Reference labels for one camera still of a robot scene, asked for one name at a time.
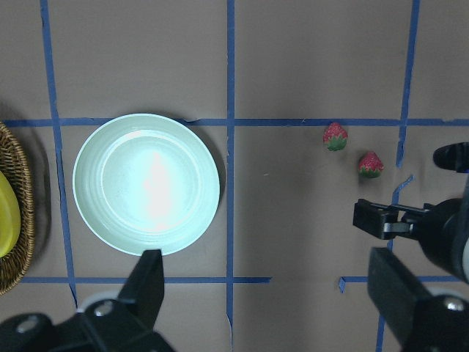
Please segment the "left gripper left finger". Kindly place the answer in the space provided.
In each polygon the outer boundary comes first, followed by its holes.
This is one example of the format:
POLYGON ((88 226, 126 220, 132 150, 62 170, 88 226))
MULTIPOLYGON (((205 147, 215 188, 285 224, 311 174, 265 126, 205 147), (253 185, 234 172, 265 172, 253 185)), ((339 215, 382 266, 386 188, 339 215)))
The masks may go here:
POLYGON ((146 328, 154 328, 163 303, 163 256, 160 249, 142 253, 117 300, 146 328))

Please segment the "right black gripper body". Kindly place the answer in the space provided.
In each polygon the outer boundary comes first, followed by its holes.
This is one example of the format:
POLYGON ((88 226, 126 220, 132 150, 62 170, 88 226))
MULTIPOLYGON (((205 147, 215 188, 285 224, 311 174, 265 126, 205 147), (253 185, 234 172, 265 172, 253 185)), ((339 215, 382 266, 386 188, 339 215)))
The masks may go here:
POLYGON ((425 257, 450 274, 462 273, 462 239, 457 232, 461 204, 461 199, 448 199, 423 213, 408 211, 401 217, 410 225, 408 238, 418 241, 425 257))

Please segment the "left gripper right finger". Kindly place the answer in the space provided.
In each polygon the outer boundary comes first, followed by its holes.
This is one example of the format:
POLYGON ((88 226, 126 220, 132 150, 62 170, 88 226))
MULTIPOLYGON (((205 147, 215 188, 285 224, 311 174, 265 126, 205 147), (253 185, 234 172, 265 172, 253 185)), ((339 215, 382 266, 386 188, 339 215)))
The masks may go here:
POLYGON ((468 300, 428 289, 385 247, 370 251, 367 290, 402 351, 468 350, 468 300))

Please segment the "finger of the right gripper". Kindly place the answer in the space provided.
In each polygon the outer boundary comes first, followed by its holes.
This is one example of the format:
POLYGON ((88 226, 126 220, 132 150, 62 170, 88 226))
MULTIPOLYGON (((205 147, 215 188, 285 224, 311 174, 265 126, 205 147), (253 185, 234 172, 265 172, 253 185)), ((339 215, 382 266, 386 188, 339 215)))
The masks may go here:
POLYGON ((393 240, 403 237, 417 240, 417 224, 430 212, 432 205, 422 208, 407 205, 382 205, 359 199, 354 204, 352 224, 360 230, 380 239, 393 240))
POLYGON ((468 172, 468 143, 449 144, 433 152, 433 161, 440 169, 468 172))

